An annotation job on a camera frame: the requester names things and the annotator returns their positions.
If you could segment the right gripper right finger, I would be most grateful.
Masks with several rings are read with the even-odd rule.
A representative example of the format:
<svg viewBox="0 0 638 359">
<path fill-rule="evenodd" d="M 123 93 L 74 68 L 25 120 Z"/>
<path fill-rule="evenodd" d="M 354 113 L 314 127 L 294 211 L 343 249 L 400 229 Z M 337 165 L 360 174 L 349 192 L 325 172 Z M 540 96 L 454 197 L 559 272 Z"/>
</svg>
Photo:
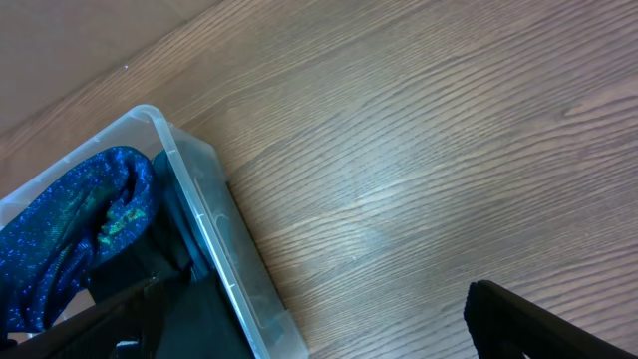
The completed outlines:
<svg viewBox="0 0 638 359">
<path fill-rule="evenodd" d="M 488 280 L 470 284 L 464 320 L 479 359 L 636 359 Z"/>
</svg>

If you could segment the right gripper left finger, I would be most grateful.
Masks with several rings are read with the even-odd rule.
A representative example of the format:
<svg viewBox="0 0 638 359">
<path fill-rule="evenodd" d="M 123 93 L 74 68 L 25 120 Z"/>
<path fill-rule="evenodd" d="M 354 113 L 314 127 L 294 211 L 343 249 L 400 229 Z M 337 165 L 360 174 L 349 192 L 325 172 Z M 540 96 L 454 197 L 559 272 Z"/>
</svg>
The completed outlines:
<svg viewBox="0 0 638 359">
<path fill-rule="evenodd" d="M 4 359 L 153 358 L 167 313 L 166 283 L 143 281 L 20 344 Z"/>
</svg>

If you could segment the long black garment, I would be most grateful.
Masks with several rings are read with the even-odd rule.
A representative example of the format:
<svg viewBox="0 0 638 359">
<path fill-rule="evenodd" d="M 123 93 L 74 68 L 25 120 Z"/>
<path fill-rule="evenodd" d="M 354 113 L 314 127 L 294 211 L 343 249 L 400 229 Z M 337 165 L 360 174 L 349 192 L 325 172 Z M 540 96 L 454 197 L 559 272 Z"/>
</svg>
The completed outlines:
<svg viewBox="0 0 638 359">
<path fill-rule="evenodd" d="M 253 353 L 187 207 L 166 153 L 153 159 L 161 207 L 133 244 L 90 272 L 89 292 L 103 301 L 147 278 L 179 277 L 171 290 L 159 358 L 251 358 Z"/>
</svg>

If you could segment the shiny blue green garment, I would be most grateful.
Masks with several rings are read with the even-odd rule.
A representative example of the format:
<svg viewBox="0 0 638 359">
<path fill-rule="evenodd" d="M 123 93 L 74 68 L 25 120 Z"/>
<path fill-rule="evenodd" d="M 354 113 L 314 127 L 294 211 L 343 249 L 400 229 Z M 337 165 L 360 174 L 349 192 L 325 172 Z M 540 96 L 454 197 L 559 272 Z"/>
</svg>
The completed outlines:
<svg viewBox="0 0 638 359">
<path fill-rule="evenodd" d="M 1 231 L 1 334 L 49 329 L 90 271 L 144 234 L 160 203 L 151 160 L 131 147 L 56 179 Z"/>
</svg>

